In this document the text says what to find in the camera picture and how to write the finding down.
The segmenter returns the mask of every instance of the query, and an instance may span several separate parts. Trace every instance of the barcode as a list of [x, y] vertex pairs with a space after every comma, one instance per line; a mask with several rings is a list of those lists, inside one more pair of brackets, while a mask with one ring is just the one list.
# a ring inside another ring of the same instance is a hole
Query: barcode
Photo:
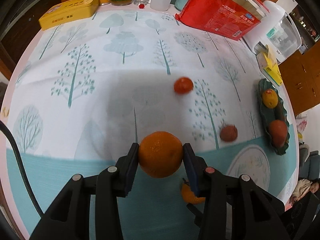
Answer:
[[238, 36], [242, 31], [237, 31], [235, 34], [232, 35], [232, 37]]

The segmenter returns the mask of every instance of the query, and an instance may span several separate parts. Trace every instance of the scalloped dish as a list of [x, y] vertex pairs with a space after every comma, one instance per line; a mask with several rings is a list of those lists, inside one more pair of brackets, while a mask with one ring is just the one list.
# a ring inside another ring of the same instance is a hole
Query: scalloped dish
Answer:
[[[262, 102], [262, 93], [267, 90], [267, 89], [273, 89], [277, 95], [278, 95], [278, 105], [274, 108], [274, 109], [270, 109], [267, 108], [263, 102]], [[267, 79], [261, 79], [258, 83], [258, 103], [259, 103], [259, 110], [260, 110], [260, 114], [261, 114], [261, 118], [262, 118], [262, 124], [263, 127], [266, 131], [266, 135], [268, 138], [268, 141], [271, 145], [271, 147], [275, 150], [277, 155], [284, 155], [285, 151], [287, 150], [287, 148], [289, 147], [289, 138], [290, 138], [290, 134], [288, 132], [287, 134], [287, 139], [284, 143], [284, 145], [281, 148], [276, 148], [272, 145], [272, 139], [271, 139], [271, 135], [268, 132], [268, 126], [269, 124], [274, 121], [274, 120], [282, 120], [285, 122], [285, 124], [288, 127], [289, 130], [289, 122], [287, 120], [287, 111], [286, 109], [284, 109], [283, 106], [283, 99], [281, 97], [279, 97], [279, 92], [277, 89], [275, 89], [272, 85], [271, 82], [269, 82]]]

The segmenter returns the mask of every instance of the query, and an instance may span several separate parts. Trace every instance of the green label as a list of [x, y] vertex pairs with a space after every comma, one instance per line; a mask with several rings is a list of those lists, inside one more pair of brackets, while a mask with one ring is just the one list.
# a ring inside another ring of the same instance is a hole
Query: green label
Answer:
[[272, 28], [268, 33], [267, 33], [267, 37], [270, 39], [273, 35], [275, 35], [276, 33], [276, 29]]

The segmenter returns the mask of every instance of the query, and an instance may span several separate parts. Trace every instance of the yellow tin box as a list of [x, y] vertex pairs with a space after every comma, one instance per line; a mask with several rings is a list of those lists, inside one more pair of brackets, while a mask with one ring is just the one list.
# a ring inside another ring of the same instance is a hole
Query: yellow tin box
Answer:
[[70, 0], [51, 7], [40, 19], [44, 31], [59, 24], [91, 17], [99, 0]]

